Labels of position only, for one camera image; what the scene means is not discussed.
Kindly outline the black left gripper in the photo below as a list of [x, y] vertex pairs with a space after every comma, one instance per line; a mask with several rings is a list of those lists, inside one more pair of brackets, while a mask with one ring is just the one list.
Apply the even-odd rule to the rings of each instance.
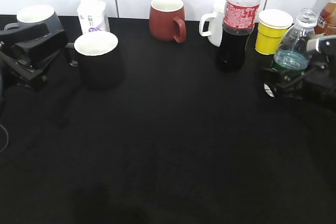
[[49, 33], [46, 24], [1, 31], [1, 78], [5, 88], [17, 85], [39, 90], [47, 84], [40, 70], [49, 57], [66, 45], [63, 29]]

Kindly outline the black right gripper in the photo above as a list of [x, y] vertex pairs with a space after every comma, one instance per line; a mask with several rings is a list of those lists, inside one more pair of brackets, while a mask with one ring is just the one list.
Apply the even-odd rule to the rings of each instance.
[[267, 95], [302, 95], [304, 91], [312, 101], [335, 108], [335, 35], [310, 39], [306, 52], [325, 57], [325, 62], [314, 62], [307, 71], [262, 68], [261, 79]]

